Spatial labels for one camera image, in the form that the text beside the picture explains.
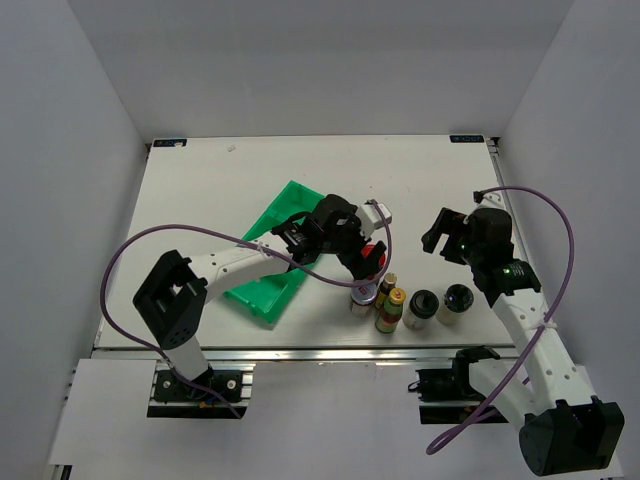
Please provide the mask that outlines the silver lid glass jar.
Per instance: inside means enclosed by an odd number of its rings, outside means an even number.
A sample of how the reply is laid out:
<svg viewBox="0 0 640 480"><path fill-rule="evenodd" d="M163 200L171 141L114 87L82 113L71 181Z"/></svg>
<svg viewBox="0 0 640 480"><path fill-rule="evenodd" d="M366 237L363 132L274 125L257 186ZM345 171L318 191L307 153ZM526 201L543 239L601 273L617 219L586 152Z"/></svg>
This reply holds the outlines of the silver lid glass jar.
<svg viewBox="0 0 640 480"><path fill-rule="evenodd" d="M354 287L350 291L350 311L353 315L367 316L375 303L377 285L375 282Z"/></svg>

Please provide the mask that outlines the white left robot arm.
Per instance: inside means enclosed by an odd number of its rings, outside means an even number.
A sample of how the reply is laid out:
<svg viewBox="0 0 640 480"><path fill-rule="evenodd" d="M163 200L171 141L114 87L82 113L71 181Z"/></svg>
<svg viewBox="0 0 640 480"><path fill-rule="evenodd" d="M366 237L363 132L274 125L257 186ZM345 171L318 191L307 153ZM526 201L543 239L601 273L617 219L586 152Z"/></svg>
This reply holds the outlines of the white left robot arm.
<svg viewBox="0 0 640 480"><path fill-rule="evenodd" d="M133 305L155 338L188 398L211 387L211 368L196 338L205 305L264 277L293 270L308 272L322 255L334 255L352 278L345 287L381 278L391 260L392 242L363 252L375 231L389 230L392 214L375 200L356 206L330 194L312 211L291 215L254 240L230 237L231 248L198 257L164 253L134 295Z"/></svg>

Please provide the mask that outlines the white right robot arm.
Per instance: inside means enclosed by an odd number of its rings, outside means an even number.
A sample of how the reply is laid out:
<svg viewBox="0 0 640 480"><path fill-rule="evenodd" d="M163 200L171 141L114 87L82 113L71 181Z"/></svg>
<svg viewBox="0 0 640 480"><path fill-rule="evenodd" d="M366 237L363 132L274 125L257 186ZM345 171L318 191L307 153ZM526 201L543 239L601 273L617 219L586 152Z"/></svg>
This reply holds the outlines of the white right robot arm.
<svg viewBox="0 0 640 480"><path fill-rule="evenodd" d="M609 466L625 423L615 402L603 402L577 371L547 309L532 267L514 255L512 219L502 208L480 206L471 214L440 211L423 247L435 246L449 262L470 267L475 286L503 323L529 383L509 381L497 395L506 367L494 353L453 371L461 397L482 394L518 432L522 456L537 476L600 470Z"/></svg>

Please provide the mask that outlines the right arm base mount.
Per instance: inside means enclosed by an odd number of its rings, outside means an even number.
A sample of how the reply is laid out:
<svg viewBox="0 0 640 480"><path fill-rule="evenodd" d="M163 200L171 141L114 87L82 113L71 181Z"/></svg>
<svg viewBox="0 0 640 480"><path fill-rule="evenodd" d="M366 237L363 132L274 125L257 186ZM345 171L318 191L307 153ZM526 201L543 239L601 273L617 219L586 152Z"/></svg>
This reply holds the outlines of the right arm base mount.
<svg viewBox="0 0 640 480"><path fill-rule="evenodd" d="M420 423L423 425L458 425L466 420L484 400L474 390L456 384L453 369L420 369L417 379L407 386L418 396Z"/></svg>

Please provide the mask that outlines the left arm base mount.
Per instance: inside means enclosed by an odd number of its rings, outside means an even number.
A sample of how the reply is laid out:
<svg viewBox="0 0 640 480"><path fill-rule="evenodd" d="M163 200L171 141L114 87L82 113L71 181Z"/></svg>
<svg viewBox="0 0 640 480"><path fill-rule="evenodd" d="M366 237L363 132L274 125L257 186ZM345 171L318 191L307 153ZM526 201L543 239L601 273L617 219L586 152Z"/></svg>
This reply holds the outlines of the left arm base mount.
<svg viewBox="0 0 640 480"><path fill-rule="evenodd" d="M248 364L210 366L207 389L216 395L180 381L166 365L157 365L147 404L148 418L240 420L249 405L253 384L253 367Z"/></svg>

